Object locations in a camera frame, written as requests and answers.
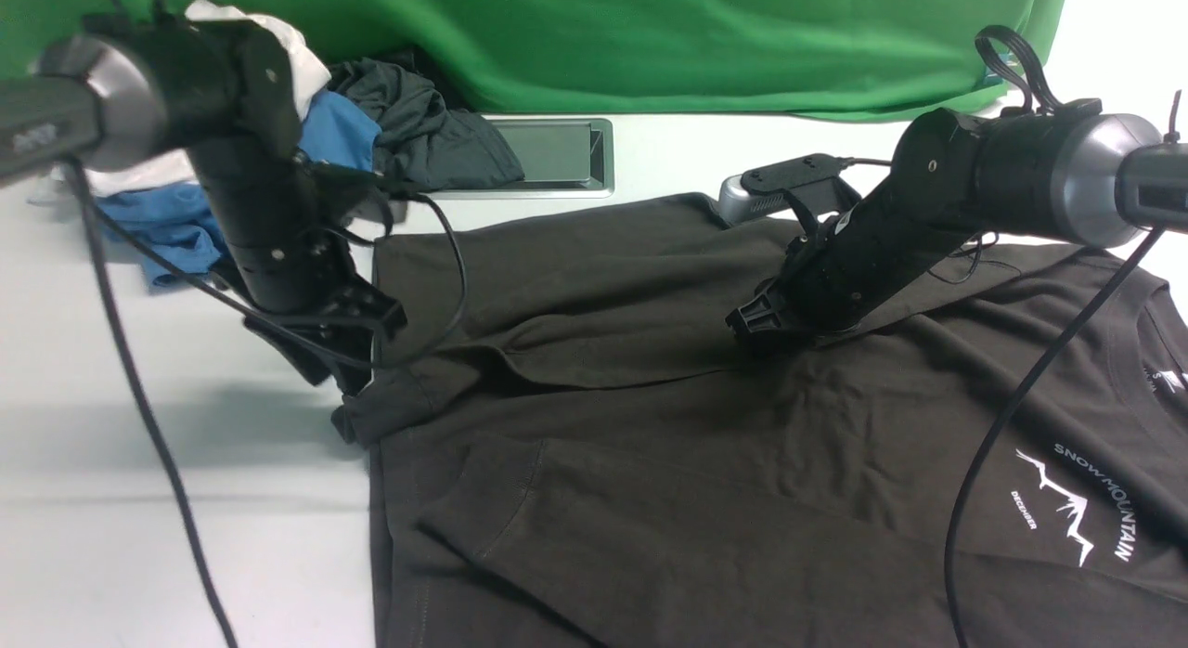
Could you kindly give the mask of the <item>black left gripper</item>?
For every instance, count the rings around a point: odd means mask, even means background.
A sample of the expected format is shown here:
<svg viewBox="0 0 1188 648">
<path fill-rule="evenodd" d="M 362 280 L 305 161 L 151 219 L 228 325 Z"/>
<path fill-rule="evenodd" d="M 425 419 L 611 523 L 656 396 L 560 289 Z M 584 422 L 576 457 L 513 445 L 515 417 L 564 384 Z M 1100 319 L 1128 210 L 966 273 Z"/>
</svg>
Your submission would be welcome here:
<svg viewBox="0 0 1188 648">
<path fill-rule="evenodd" d="M 312 386 L 334 376 L 343 395 L 374 378 L 381 341 L 407 325 L 399 300 L 362 279 L 343 238 L 327 229 L 225 233 L 229 284 L 254 313 L 246 331 L 279 352 Z M 331 369 L 318 352 L 331 352 Z"/>
</svg>

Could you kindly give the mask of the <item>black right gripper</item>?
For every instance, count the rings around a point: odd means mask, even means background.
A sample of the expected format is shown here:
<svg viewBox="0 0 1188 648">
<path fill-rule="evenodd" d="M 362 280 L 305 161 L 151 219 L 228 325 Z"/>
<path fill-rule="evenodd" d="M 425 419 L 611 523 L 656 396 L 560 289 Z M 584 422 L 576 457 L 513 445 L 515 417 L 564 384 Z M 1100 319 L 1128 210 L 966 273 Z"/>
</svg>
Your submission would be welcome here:
<svg viewBox="0 0 1188 648">
<path fill-rule="evenodd" d="M 773 290 L 726 316 L 751 356 L 800 345 L 800 334 L 852 331 L 966 241 L 966 220 L 944 202 L 878 188 L 832 224 L 773 279 Z"/>
</svg>

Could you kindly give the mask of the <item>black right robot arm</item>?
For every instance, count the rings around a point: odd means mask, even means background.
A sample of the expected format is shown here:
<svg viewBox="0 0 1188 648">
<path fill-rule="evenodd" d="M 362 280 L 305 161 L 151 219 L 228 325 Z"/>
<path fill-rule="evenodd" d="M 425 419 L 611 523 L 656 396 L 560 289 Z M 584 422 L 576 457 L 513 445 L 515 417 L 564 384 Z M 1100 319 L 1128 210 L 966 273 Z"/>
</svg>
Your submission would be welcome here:
<svg viewBox="0 0 1188 648">
<path fill-rule="evenodd" d="M 997 118 L 925 112 L 868 195 L 843 181 L 854 157 L 816 153 L 739 175 L 725 220 L 750 221 L 772 203 L 801 226 L 781 271 L 726 317 L 739 342 L 791 346 L 852 331 L 988 233 L 1113 248 L 1140 229 L 1184 232 L 1184 143 L 1174 127 L 1106 114 L 1098 97 L 1060 101 L 1013 29 L 981 29 L 975 50 L 1022 103 Z"/>
</svg>

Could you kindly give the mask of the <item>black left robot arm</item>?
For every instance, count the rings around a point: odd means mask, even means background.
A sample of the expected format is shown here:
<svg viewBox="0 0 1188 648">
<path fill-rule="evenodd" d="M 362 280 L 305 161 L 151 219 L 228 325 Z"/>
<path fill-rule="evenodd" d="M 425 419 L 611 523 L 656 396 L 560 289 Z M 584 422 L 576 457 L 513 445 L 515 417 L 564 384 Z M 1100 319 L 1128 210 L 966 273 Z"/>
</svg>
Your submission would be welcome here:
<svg viewBox="0 0 1188 648">
<path fill-rule="evenodd" d="M 359 275 L 345 218 L 386 182 L 302 153 L 273 33 L 249 20 L 89 15 L 33 69 L 4 82 L 4 178 L 67 161 L 109 174 L 183 150 L 228 247 L 200 287 L 235 292 L 247 331 L 310 384 L 369 385 L 374 344 L 407 317 Z"/>
</svg>

